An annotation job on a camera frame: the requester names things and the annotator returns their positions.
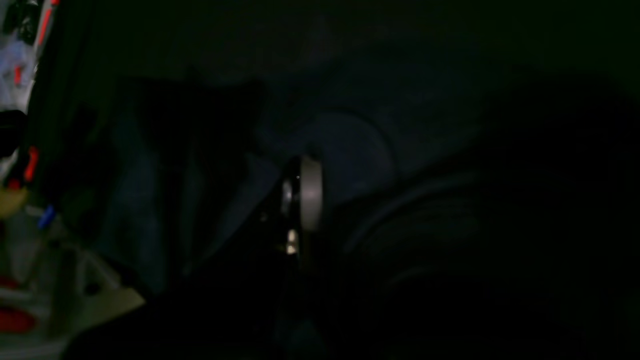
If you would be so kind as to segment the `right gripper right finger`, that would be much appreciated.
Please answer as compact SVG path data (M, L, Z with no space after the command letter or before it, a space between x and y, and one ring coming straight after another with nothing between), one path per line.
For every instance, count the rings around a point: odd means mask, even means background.
M340 360L637 360L639 173L458 173L334 207Z

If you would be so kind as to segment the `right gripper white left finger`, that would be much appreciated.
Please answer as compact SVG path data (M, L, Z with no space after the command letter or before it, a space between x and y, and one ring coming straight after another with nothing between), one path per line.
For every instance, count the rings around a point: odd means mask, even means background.
M285 222L285 251L309 257L311 238L321 227L324 203L323 166L310 155L292 159L281 182L280 214Z

